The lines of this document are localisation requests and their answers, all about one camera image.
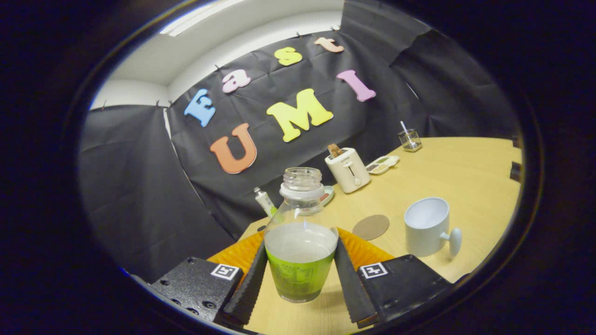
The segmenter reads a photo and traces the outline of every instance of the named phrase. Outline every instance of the pink letter i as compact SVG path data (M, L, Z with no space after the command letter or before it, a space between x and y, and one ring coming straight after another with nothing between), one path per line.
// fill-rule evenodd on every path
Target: pink letter i
M356 71L354 70L346 70L341 72L337 75L337 77L339 79L343 79L348 85L350 85L354 92L356 92L356 99L358 99L358 101L366 101L377 95L375 91L366 87L360 81L360 79L356 77Z

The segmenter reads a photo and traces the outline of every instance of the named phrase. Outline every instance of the yellow letter m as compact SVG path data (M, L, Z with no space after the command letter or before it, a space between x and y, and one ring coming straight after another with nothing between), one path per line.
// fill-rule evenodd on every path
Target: yellow letter m
M290 142L300 136L300 131L292 127L292 123L307 131L310 128L309 115L311 123L315 126L327 122L333 117L333 113L326 110L315 98L315 90L312 88L307 88L296 94L296 108L288 104L276 103L267 109L267 114L275 116L281 130L284 131L285 142Z

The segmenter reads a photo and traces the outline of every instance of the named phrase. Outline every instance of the ceiling light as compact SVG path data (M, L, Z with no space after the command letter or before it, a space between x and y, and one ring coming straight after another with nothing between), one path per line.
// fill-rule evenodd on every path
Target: ceiling light
M205 18L210 17L230 6L233 6L239 2L244 0L221 0L221 1L213 1L205 6L199 7L196 10L180 17L179 19L175 20L171 24L168 24L160 34L167 34L170 36L178 36L181 33L185 32L190 27L194 26L195 24L201 22Z

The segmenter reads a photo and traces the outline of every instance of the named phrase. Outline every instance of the white toaster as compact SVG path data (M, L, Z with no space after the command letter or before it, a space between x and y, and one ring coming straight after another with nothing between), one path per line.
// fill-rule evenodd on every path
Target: white toaster
M341 155L325 158L325 163L333 173L344 193L351 193L370 182L371 177L360 156L353 148L342 148Z

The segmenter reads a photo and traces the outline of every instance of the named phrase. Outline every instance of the wooden table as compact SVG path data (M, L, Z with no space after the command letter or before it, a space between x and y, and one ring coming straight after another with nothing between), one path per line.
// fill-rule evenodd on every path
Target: wooden table
M461 250L452 259L447 243L441 251L420 259L453 283L474 270L507 229L520 190L520 184L509 178L511 162L521 163L522 154L512 141L497 138L423 138L422 143L415 153L402 147L393 150L389 155L400 157L397 165L382 175L371 175L371 182L358 191L345 194L339 185L333 185L335 196L322 213L347 231L367 216L387 216L389 229L370 242L400 257L408 254L403 221L408 206L425 197L444 198L451 208L450 229L458 227L463 234ZM268 218L252 223L241 239L267 223ZM321 295L300 304L277 295L267 265L245 328L267 335L347 334L358 330L350 322L334 265Z

